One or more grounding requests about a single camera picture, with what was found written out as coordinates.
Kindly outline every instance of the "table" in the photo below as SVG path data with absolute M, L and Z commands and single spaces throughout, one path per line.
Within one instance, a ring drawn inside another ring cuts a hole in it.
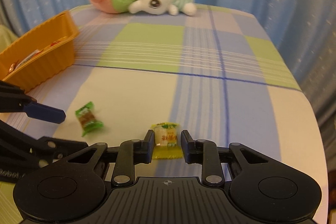
M 194 17 L 110 15 L 85 5 L 72 16 L 81 31 L 75 64 L 29 92 L 64 109 L 65 122 L 50 124 L 22 113 L 3 114 L 2 120 L 35 138 L 109 146 L 142 139 L 153 123 L 178 122 L 194 139 L 218 146 L 240 142 L 313 177 L 323 192 L 314 219 L 326 222 L 327 169 L 314 113 L 253 15 L 207 5 L 198 5 Z M 75 110 L 88 101 L 105 127 L 82 138 Z M 135 167 L 136 176 L 200 171 L 183 159 Z M 11 190 L 0 186 L 0 218 L 10 224 L 20 220 Z

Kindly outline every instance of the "tablecloth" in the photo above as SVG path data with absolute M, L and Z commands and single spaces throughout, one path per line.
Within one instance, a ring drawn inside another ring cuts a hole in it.
M 218 146 L 240 142 L 313 177 L 323 191 L 314 219 L 326 222 L 327 170 L 314 113 L 253 15 L 208 5 L 198 5 L 194 17 L 110 15 L 85 5 L 72 16 L 81 31 L 75 64 L 29 92 L 64 109 L 65 122 L 50 124 L 23 113 L 2 115 L 4 121 L 35 138 L 109 146 L 142 139 L 153 123 L 177 122 L 194 139 Z M 82 138 L 74 112 L 88 101 L 105 127 Z M 135 167 L 136 176 L 200 174 L 200 165 L 183 159 Z M 0 202 L 11 199 L 12 186 L 0 187 Z M 0 218 L 17 222 L 8 216 L 15 208 L 6 206 Z

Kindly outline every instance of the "plastic container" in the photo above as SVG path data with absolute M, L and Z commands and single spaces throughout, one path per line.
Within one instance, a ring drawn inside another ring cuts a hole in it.
M 64 11 L 25 33 L 0 53 L 0 79 L 17 85 L 25 92 L 71 66 L 75 61 L 73 39 L 79 34 L 69 11 Z M 13 63 L 21 61 L 35 50 L 61 42 L 41 52 L 12 73 Z

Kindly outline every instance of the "candy wrapper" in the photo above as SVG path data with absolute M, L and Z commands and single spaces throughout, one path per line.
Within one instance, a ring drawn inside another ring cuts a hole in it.
M 179 159 L 183 157 L 181 147 L 177 145 L 177 129 L 179 124 L 163 122 L 153 124 L 151 129 L 155 134 L 153 159 Z
M 88 102 L 85 106 L 76 110 L 75 114 L 77 119 L 82 125 L 83 134 L 82 137 L 85 136 L 90 131 L 103 127 L 104 124 L 101 121 L 98 121 L 92 113 L 93 103 Z

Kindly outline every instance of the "blue stripe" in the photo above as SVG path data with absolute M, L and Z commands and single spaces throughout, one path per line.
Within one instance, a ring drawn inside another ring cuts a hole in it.
M 215 27 L 215 21 L 213 18 L 213 14 L 211 11 L 211 7 L 208 5 L 208 10 L 209 10 L 209 16 L 211 20 L 211 25 L 212 25 L 212 30 L 213 30 L 213 35 L 217 44 L 217 49 L 219 51 L 219 61 L 220 65 L 222 67 L 222 74 L 223 74 L 223 91 L 224 91 L 224 104 L 225 104 L 225 120 L 226 120 L 226 142 L 225 145 L 229 145 L 229 140 L 230 140 L 230 121 L 229 121 L 229 107 L 228 107 L 228 95 L 227 95 L 227 86 L 226 86 L 226 73 L 225 73 L 225 65 L 224 65 L 224 60 L 222 56 L 222 50 L 221 50 L 221 44 L 219 42 L 217 30 Z
M 258 85 L 275 86 L 277 88 L 283 88 L 283 89 L 287 89 L 287 90 L 296 90 L 296 91 L 302 92 L 301 90 L 298 90 L 296 88 L 290 88 L 290 87 L 281 86 L 281 85 L 272 85 L 272 84 L 267 84 L 267 83 L 263 83 L 263 82 L 242 80 L 242 79 L 236 79 L 236 78 L 230 78 L 230 77 L 220 77 L 220 76 L 211 76 L 211 75 L 199 75 L 199 74 L 184 73 L 184 72 L 160 71 L 160 70 L 149 70 L 149 69 L 132 69 L 132 68 L 120 68 L 120 67 L 108 67 L 108 66 L 95 66 L 95 65 L 84 65 L 84 64 L 73 64 L 73 65 L 74 66 L 83 66 L 83 67 L 93 67 L 93 68 L 107 68 L 107 69 L 125 69 L 125 70 L 136 70 L 136 71 L 148 71 L 148 72 L 166 73 L 166 74 L 171 74 L 171 75 L 187 75 L 187 76 L 197 76 L 197 77 L 214 78 L 214 79 L 222 79 L 222 80 L 231 80 L 231 81 L 239 81 L 239 82 L 252 83 L 252 84 L 258 84 Z

